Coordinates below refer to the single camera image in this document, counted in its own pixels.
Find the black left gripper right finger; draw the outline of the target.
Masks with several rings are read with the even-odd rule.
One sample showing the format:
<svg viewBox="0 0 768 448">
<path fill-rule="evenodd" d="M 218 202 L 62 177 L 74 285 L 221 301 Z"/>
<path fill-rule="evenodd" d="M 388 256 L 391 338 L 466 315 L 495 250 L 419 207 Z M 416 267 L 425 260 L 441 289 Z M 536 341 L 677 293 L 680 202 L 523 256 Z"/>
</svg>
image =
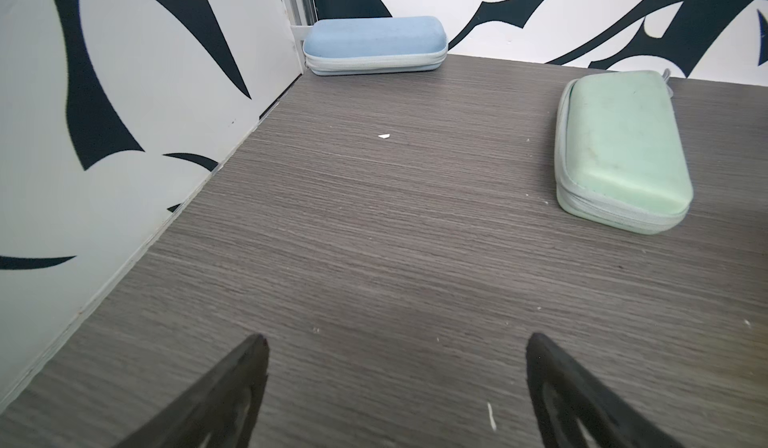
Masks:
<svg viewBox="0 0 768 448">
<path fill-rule="evenodd" d="M 546 334 L 526 346 L 527 385 L 543 445 L 679 447 L 681 443 L 626 403 Z"/>
</svg>

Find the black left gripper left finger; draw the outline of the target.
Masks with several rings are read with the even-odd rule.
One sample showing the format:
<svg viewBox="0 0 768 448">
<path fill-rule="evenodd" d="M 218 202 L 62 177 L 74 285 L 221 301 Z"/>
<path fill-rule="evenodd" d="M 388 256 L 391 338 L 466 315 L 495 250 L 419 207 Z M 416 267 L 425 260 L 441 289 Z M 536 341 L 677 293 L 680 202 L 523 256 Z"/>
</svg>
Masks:
<svg viewBox="0 0 768 448">
<path fill-rule="evenodd" d="M 270 347 L 252 334 L 118 447 L 247 447 L 263 401 Z"/>
</svg>

